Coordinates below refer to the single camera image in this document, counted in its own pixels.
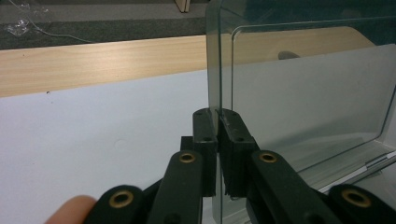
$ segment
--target cable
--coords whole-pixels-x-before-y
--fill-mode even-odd
[[[8,2],[10,2],[12,5],[14,5],[14,7],[16,7],[17,9],[19,9],[21,12],[26,12],[26,10],[23,10],[22,8],[18,7],[12,0],[8,0]],[[46,31],[44,31],[43,29],[41,29],[40,27],[38,27],[38,26],[33,22],[33,20],[30,18],[30,16],[29,16],[27,13],[26,13],[26,17],[27,17],[28,21],[29,21],[30,23],[32,23],[32,25],[35,27],[35,29],[36,29],[38,32],[40,32],[40,33],[42,33],[42,34],[44,34],[44,35],[49,35],[49,36],[54,36],[54,37],[69,37],[69,38],[73,38],[73,39],[76,39],[76,40],[79,40],[79,41],[85,42],[85,43],[95,43],[95,42],[93,42],[93,41],[91,41],[91,40],[81,39],[81,38],[75,37],[75,36],[73,36],[73,35],[56,35],[56,34],[48,33],[48,32],[46,32]]]

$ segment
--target glass panel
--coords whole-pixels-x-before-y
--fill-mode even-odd
[[[238,112],[260,148],[322,191],[393,156],[396,2],[212,0],[207,12],[210,107]],[[242,220],[233,205],[223,197],[223,221]]]

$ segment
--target wooden tabletop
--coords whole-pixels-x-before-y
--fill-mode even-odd
[[[234,63],[275,60],[282,50],[310,56],[374,45],[349,27],[239,35],[233,42],[240,52]],[[202,69],[204,35],[0,50],[0,97]]]
[[[204,35],[0,50],[0,97],[202,69]]]

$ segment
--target fingertip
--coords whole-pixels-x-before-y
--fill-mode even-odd
[[[91,196],[76,196],[64,203],[45,224],[82,224],[95,203]]]

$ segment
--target gray carpet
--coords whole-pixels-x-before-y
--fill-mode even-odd
[[[21,7],[22,0],[13,1]],[[205,34],[207,0],[191,0],[189,13],[180,13],[174,0],[25,1],[30,5],[21,7],[25,9],[21,12],[8,0],[0,0],[0,49],[85,44],[40,33],[31,22],[29,31],[21,36],[5,30],[21,19],[50,34],[72,35],[95,43]]]

